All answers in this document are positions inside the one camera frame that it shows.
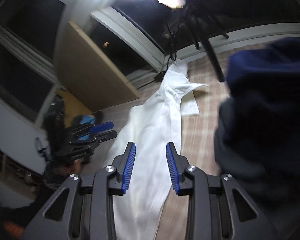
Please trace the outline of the person's left hand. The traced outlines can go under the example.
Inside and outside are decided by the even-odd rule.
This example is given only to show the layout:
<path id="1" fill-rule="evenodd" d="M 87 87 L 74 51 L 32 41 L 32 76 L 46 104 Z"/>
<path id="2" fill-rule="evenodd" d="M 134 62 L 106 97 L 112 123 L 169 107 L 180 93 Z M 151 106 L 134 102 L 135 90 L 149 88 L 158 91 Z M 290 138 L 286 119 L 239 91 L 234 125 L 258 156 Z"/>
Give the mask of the person's left hand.
<path id="1" fill-rule="evenodd" d="M 70 175 L 73 173 L 79 174 L 84 165 L 90 163 L 90 157 L 84 157 L 73 161 L 68 161 L 65 166 L 65 174 Z"/>

